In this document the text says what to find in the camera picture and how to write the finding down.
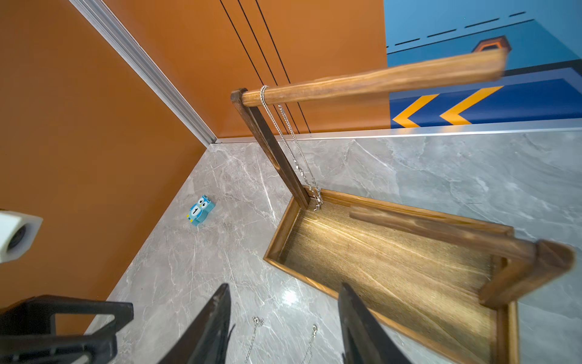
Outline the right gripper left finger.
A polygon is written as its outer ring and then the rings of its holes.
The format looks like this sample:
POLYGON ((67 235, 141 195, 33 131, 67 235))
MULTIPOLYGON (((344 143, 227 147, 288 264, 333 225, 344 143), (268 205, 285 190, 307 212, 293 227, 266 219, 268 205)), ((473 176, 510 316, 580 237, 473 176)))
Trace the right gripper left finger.
POLYGON ((224 283, 159 363, 226 363, 230 313, 230 288, 224 283))

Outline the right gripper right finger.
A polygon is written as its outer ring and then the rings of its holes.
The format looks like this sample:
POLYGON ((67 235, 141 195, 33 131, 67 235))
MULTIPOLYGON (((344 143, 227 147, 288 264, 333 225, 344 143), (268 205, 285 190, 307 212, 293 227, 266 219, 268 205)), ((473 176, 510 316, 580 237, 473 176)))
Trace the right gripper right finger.
POLYGON ((347 283, 342 283, 338 307, 344 363, 411 363, 347 283))

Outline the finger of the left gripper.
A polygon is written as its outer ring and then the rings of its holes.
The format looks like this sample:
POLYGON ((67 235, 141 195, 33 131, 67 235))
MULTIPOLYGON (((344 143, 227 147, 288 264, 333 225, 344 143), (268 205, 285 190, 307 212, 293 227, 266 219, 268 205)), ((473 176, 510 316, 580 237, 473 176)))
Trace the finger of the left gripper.
POLYGON ((2 363, 108 363, 118 353, 116 334, 133 321, 132 303, 43 295, 1 309, 2 363), (111 315, 91 335, 58 335, 56 315, 111 315))

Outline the wooden jewelry display stand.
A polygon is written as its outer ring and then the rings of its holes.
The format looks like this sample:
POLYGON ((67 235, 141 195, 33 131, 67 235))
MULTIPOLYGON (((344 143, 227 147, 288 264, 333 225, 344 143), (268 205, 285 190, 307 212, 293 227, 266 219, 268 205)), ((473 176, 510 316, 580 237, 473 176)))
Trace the wooden jewelry display stand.
POLYGON ((270 106, 498 80, 504 49, 259 90, 230 98, 291 192, 267 263, 337 299, 342 283, 382 329, 456 363, 517 363, 517 302, 569 272, 575 251, 510 226, 320 190, 294 168, 270 106))

